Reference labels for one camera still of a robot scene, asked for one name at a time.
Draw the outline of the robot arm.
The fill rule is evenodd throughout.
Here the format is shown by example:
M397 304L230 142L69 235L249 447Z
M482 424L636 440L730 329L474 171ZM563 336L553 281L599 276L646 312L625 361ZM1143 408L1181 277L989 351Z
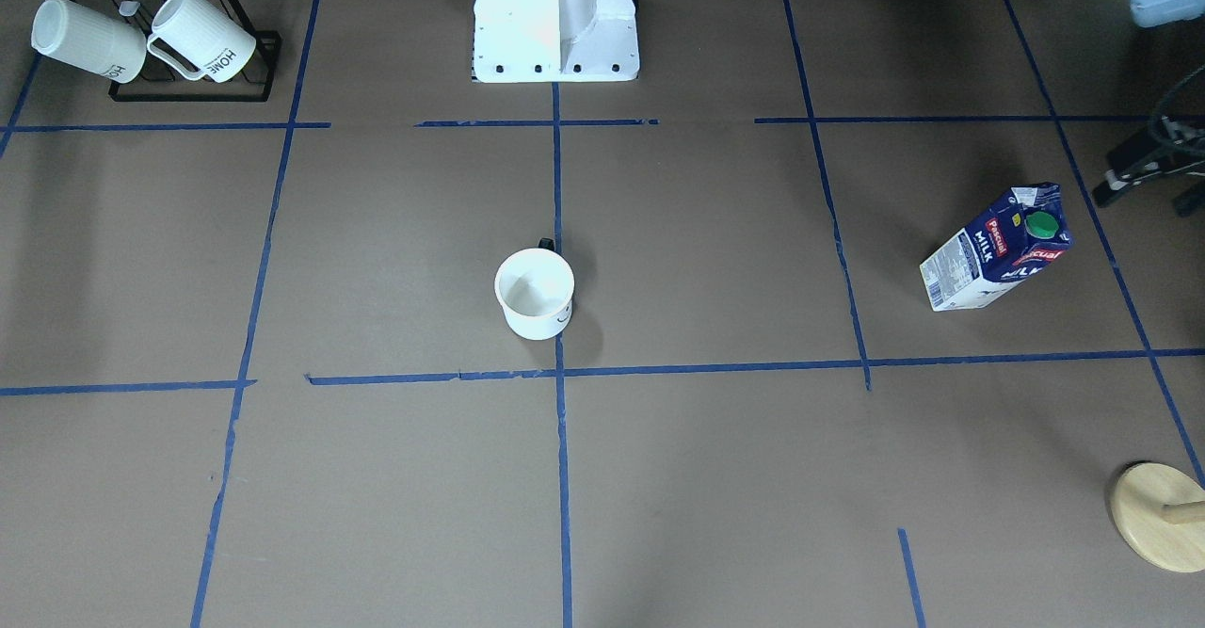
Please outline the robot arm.
M1200 18L1204 0L1129 0L1129 8L1139 27L1162 27ZM1186 117L1175 119L1169 113L1178 93L1197 80L1203 80L1203 66L1197 66L1164 92L1150 110L1145 125L1107 153L1109 169L1092 190L1098 207L1110 207L1140 184L1188 176L1197 182L1172 199L1174 212L1178 217L1191 217L1203 209L1203 122L1193 123Z

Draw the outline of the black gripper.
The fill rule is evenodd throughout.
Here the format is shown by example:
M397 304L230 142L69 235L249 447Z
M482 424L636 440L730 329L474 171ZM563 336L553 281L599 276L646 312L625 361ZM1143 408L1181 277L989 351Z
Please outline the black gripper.
M1197 182L1172 199L1178 217L1189 217L1203 206L1203 129L1191 123L1162 123L1157 130L1140 129L1106 155L1109 169L1093 187L1097 207L1110 207L1141 183L1174 176Z

